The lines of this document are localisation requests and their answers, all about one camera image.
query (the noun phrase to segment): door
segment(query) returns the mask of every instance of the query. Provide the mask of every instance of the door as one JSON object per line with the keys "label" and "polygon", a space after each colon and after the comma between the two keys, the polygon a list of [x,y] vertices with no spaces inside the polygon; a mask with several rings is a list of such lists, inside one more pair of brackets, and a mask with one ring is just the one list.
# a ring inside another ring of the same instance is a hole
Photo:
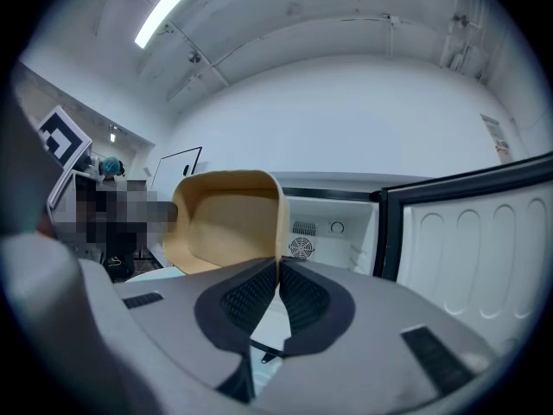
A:
{"label": "door", "polygon": [[[158,201],[171,201],[173,193],[182,179],[195,172],[200,153],[201,147],[184,150],[160,159],[151,188],[152,191],[157,192]],[[173,265],[165,258],[160,242],[149,242],[148,249],[160,266],[170,267]]]}
{"label": "door", "polygon": [[515,347],[549,285],[553,154],[382,189],[376,276]]}

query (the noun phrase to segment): white ceiling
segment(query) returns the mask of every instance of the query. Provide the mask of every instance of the white ceiling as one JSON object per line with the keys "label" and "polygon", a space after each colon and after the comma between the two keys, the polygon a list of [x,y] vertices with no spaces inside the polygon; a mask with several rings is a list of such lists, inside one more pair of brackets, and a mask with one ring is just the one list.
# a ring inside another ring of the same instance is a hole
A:
{"label": "white ceiling", "polygon": [[[177,116],[253,74],[335,54],[443,67],[459,54],[457,72],[479,78],[509,23],[494,0],[184,0],[142,50],[134,39],[158,1],[60,0],[38,35]],[[187,58],[194,50],[198,64]]]}

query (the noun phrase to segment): round vent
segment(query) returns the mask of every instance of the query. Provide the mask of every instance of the round vent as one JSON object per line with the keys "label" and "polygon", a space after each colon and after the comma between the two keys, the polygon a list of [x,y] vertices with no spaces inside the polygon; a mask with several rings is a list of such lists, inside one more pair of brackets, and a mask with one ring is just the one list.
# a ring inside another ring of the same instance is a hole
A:
{"label": "round vent", "polygon": [[311,241],[304,239],[303,237],[293,239],[289,248],[292,255],[297,259],[306,259],[315,250],[313,249]]}

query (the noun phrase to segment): fluorescent light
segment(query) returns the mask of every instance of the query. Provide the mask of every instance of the fluorescent light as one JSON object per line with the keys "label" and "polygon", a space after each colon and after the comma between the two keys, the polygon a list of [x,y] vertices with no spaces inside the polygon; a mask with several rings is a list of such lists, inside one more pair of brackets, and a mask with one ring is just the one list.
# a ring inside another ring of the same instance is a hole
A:
{"label": "fluorescent light", "polygon": [[165,17],[181,0],[160,0],[154,10],[149,14],[146,22],[141,27],[135,39],[135,43],[142,49],[148,43],[149,38],[156,32],[157,27],[162,24]]}

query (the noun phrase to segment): tan box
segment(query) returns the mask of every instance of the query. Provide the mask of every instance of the tan box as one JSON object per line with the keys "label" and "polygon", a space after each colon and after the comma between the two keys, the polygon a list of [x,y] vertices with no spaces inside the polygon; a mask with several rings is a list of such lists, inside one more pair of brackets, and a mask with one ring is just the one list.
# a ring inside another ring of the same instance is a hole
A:
{"label": "tan box", "polygon": [[261,170],[207,172],[182,180],[178,207],[163,240],[167,259],[186,274],[285,254],[289,203]]}

